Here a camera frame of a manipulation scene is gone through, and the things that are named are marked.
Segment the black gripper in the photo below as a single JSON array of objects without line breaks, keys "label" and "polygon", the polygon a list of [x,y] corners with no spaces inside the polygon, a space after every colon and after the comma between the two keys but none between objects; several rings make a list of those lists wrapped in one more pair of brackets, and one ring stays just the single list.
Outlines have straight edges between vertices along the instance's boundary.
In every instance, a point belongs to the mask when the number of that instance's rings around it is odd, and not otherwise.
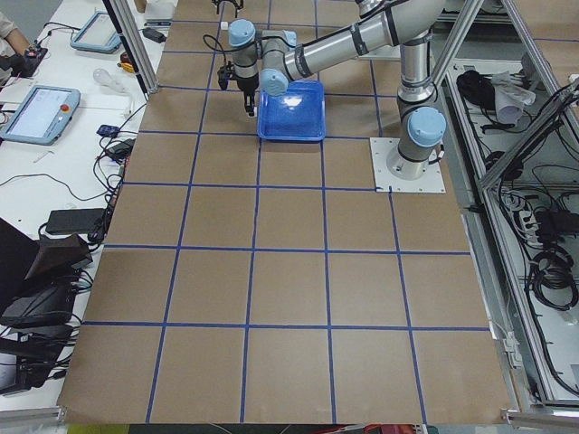
[{"label": "black gripper", "polygon": [[254,116],[254,92],[259,88],[259,77],[252,76],[249,78],[238,77],[237,87],[243,93],[244,110],[249,117]]}]

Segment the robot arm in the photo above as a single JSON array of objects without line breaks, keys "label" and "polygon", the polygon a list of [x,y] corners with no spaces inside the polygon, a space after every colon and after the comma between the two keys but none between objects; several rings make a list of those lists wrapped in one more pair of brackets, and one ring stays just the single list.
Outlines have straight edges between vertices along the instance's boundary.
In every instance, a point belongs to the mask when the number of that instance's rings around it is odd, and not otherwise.
[{"label": "robot arm", "polygon": [[433,107],[435,83],[430,69],[432,26],[442,1],[360,1],[359,19],[308,42],[289,30],[259,30],[245,19],[228,29],[229,49],[223,55],[218,83],[236,82],[244,109],[255,114],[256,92],[281,96],[289,85],[346,61],[366,57],[382,47],[400,50],[397,106],[401,136],[387,157],[395,177],[415,181],[425,173],[435,147],[442,143],[446,120]]},{"label": "robot arm", "polygon": [[222,12],[226,4],[232,5],[234,9],[235,18],[239,16],[239,12],[244,8],[243,0],[212,0],[212,4],[214,5],[215,12],[217,14],[220,14]]}]

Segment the gloved person hand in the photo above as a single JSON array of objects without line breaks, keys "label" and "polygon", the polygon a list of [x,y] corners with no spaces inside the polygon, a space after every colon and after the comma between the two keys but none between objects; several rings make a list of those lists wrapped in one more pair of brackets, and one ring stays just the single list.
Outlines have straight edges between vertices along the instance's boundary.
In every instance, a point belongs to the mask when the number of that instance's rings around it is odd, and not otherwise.
[{"label": "gloved person hand", "polygon": [[25,58],[20,54],[13,54],[9,57],[1,57],[1,69],[8,71],[11,77],[28,78],[33,76],[36,65],[31,59]]}]

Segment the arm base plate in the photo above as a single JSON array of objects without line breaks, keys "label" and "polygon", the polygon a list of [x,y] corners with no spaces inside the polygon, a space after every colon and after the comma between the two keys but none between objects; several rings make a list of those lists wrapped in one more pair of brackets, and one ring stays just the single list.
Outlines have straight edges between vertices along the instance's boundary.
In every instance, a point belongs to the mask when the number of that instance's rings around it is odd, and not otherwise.
[{"label": "arm base plate", "polygon": [[396,137],[370,137],[375,190],[381,193],[446,193],[436,152],[424,162],[414,163],[398,153]]}]

